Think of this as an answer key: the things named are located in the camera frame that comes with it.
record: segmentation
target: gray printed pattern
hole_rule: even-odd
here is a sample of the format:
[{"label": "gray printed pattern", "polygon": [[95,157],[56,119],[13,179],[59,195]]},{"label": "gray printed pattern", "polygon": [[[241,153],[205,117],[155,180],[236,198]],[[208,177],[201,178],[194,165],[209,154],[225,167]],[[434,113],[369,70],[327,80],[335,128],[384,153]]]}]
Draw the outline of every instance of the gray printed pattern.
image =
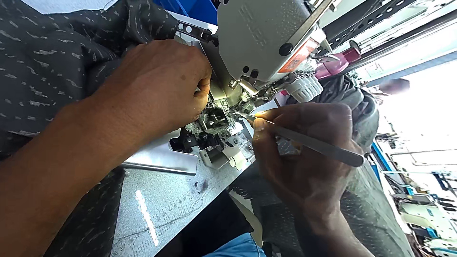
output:
[{"label": "gray printed pattern", "polygon": [[[0,160],[43,131],[63,106],[95,92],[126,49],[173,38],[176,25],[152,0],[50,15],[0,0]],[[117,169],[92,188],[44,256],[109,256],[122,182]]]},{"label": "gray printed pattern", "polygon": [[37,135],[60,108],[92,94],[126,48],[175,32],[176,20],[151,0],[51,15],[2,1],[0,129]]}]

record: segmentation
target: fingernail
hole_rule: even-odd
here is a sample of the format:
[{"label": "fingernail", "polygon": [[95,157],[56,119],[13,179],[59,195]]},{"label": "fingernail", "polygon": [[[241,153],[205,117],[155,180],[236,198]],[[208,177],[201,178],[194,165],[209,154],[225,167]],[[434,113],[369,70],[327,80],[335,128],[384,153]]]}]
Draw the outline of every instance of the fingernail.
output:
[{"label": "fingernail", "polygon": [[266,111],[261,111],[261,112],[256,112],[254,116],[262,116],[262,115],[265,115],[266,114]]},{"label": "fingernail", "polygon": [[265,127],[265,120],[262,118],[257,118],[254,120],[254,130],[263,129]]}]

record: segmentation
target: right hand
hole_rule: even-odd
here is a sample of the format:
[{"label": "right hand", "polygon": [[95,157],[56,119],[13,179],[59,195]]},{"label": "right hand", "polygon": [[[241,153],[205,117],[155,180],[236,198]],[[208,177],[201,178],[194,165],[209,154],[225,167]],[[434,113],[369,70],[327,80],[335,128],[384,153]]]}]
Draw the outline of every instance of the right hand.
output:
[{"label": "right hand", "polygon": [[352,168],[301,146],[299,155],[279,154],[273,126],[265,120],[343,149],[361,153],[351,139],[351,109],[344,104],[303,103],[256,114],[253,146],[260,172],[295,215],[327,219],[340,213]]}]

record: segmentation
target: left hand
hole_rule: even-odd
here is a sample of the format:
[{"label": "left hand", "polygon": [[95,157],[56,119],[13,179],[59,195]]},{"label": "left hand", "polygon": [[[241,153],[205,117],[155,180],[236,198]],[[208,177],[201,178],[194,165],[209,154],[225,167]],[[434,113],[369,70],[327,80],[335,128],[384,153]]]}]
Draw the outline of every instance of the left hand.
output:
[{"label": "left hand", "polygon": [[154,40],[130,50],[100,89],[75,105],[82,113],[98,112],[100,124],[123,124],[117,136],[131,135],[145,144],[198,118],[211,71],[196,47]]}]

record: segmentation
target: sticker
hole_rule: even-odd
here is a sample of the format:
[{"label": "sticker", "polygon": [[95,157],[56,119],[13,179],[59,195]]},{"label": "sticker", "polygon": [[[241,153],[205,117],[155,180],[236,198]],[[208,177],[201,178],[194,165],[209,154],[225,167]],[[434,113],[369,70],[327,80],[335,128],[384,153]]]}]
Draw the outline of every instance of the sticker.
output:
[{"label": "sticker", "polygon": [[312,38],[308,39],[303,46],[284,64],[278,73],[291,73],[319,46]]},{"label": "sticker", "polygon": [[432,216],[432,217],[434,216],[433,212],[431,212],[431,210],[429,208],[427,208],[427,212],[429,213],[430,216]]}]

